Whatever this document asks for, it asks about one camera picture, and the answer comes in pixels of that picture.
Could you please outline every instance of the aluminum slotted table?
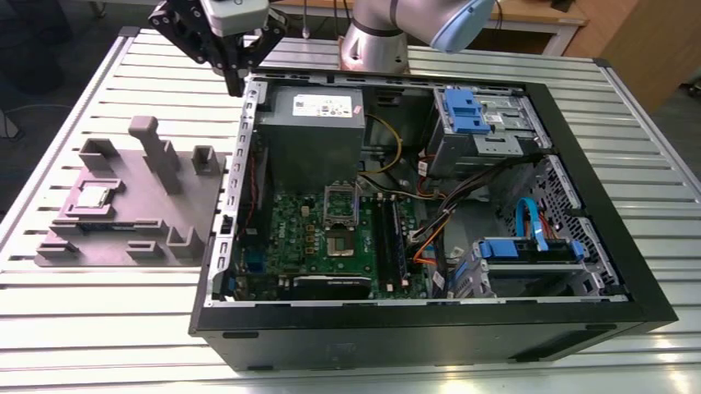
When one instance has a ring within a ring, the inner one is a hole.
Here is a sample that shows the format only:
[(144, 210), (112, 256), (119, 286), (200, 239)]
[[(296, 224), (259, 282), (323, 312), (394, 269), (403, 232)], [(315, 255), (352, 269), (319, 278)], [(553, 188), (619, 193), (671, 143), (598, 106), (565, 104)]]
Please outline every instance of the aluminum slotted table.
[[(694, 392), (701, 387), (701, 187), (630, 92), (587, 59), (411, 48), (411, 72), (549, 85), (679, 321), (554, 363), (235, 373), (187, 335), (197, 268), (40, 268), (87, 138), (135, 148), (135, 115), (176, 150), (231, 154), (240, 99), (152, 30), (124, 29), (0, 225), (0, 388), (89, 392)], [(267, 66), (338, 68), (330, 41), (286, 39)]]

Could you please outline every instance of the motherboard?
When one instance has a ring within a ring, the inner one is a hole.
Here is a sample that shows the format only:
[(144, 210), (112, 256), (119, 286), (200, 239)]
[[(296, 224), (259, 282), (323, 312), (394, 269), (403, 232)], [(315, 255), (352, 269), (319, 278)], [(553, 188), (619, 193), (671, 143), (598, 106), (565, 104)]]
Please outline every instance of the motherboard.
[(423, 270), (407, 267), (403, 253), (418, 226), (414, 203), (394, 196), (358, 197), (352, 187), (275, 194), (267, 249), (241, 252), (248, 299), (278, 300), (283, 288), (299, 285), (316, 294), (338, 292), (338, 298), (352, 299), (354, 291), (368, 291), (371, 299), (427, 297)]

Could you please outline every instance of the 3d-printed holder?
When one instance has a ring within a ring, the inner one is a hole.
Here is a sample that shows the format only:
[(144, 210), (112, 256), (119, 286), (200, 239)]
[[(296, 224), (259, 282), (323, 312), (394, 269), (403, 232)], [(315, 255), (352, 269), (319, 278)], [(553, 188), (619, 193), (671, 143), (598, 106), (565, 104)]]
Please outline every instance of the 3d-printed holder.
[(224, 155), (209, 146), (176, 152), (157, 120), (133, 117), (143, 151), (89, 139), (85, 164), (37, 249), (40, 266), (196, 266), (221, 184)]

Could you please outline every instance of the ram slot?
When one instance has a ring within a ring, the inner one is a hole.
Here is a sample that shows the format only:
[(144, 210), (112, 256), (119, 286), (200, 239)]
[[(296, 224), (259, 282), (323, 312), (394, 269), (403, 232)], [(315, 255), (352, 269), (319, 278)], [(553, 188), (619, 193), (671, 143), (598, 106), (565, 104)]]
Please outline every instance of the ram slot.
[(392, 252), (386, 242), (387, 226), (384, 220), (383, 202), (380, 200), (372, 203), (372, 237), (375, 243), (375, 265), (376, 277), (383, 290), (392, 289), (392, 275), (391, 275), (391, 256)]
[(380, 286), (392, 291), (404, 286), (406, 256), (399, 211), (392, 201), (376, 201), (372, 207), (376, 272)]
[(406, 255), (404, 255), (404, 236), (402, 234), (402, 221), (399, 218), (399, 209), (394, 201), (387, 202), (386, 207), (391, 210), (392, 214), (392, 261), (396, 265), (396, 273), (399, 284), (402, 287), (408, 286), (406, 281), (408, 277), (408, 272), (406, 271)]

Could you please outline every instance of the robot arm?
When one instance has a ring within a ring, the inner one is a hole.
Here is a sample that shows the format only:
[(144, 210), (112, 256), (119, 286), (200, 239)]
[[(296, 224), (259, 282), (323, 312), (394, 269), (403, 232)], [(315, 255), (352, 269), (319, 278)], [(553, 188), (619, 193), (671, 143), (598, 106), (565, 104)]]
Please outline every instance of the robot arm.
[[(243, 77), (287, 33), (270, 3), (280, 0), (165, 0), (149, 24), (197, 63), (223, 75), (228, 94), (243, 95)], [(462, 50), (490, 17), (495, 0), (356, 0), (340, 51), (346, 69), (396, 73), (407, 68), (406, 33), (443, 52)], [(246, 45), (243, 34), (260, 29)]]
[[(199, 64), (224, 77), (228, 94), (243, 95), (243, 77), (266, 59), (287, 33), (287, 17), (270, 8), (280, 0), (165, 0), (149, 24)], [(260, 29), (246, 45), (243, 35)]]
[(354, 71), (403, 72), (406, 33), (434, 49), (466, 48), (490, 19), (497, 0), (356, 0), (340, 57)]

